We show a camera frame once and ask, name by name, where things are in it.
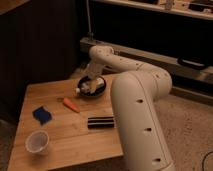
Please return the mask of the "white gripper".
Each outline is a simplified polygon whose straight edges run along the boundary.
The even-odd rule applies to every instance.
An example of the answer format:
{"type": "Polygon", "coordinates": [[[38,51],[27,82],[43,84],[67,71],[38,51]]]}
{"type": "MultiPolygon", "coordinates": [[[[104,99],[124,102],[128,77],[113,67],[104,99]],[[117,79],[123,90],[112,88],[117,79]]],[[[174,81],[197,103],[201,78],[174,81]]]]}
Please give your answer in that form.
{"type": "Polygon", "coordinates": [[[96,94],[104,90],[104,79],[98,77],[95,80],[91,80],[89,77],[85,76],[80,79],[76,92],[81,94],[96,94]]]}

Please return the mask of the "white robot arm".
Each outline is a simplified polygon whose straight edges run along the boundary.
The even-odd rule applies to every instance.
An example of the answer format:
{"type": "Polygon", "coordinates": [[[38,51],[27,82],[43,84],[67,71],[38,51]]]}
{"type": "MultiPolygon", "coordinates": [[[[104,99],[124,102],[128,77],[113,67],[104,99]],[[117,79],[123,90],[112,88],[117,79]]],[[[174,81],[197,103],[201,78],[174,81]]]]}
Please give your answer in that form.
{"type": "Polygon", "coordinates": [[[89,56],[86,75],[76,92],[97,97],[106,88],[103,68],[119,72],[112,81],[110,97],[129,171],[176,171],[154,107],[172,88],[170,74],[152,64],[118,56],[110,46],[93,46],[89,56]]]}

